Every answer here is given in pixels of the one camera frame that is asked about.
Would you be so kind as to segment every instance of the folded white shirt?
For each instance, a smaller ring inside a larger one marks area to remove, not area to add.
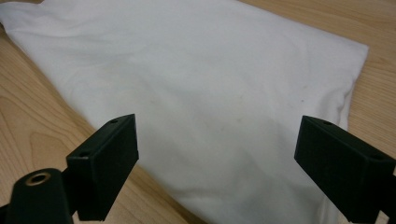
[[[336,223],[293,159],[302,115],[347,127],[367,47],[237,1],[0,4],[94,127],[136,114],[139,164],[210,223]]]

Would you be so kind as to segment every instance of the screw hole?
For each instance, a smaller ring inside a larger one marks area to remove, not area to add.
[[[49,179],[50,179],[50,173],[43,172],[30,176],[29,179],[26,180],[25,184],[27,186],[36,186],[46,182]]]

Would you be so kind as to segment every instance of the black plastic part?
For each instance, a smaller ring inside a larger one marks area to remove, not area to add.
[[[72,224],[62,173],[56,169],[32,172],[18,180],[7,209],[6,224]]]
[[[304,116],[294,158],[349,221],[375,223],[380,210],[394,217],[395,160],[385,153]]]
[[[8,204],[0,207],[0,224],[6,223]]]
[[[109,121],[67,156],[64,179],[80,220],[105,220],[138,158],[134,115]]]

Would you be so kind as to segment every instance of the black plastic clamp jaw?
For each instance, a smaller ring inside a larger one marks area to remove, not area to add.
[[[134,115],[113,119],[66,157],[67,168],[43,169],[18,180],[0,224],[70,224],[105,220],[139,158]]]
[[[322,119],[303,116],[295,160],[354,223],[396,218],[396,160]]]

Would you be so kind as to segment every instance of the wood grain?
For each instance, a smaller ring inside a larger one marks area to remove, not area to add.
[[[370,47],[353,92],[349,130],[396,158],[396,1],[243,0]],[[12,184],[64,157],[93,132],[0,31],[0,204]],[[107,223],[202,223],[171,199],[139,166]]]

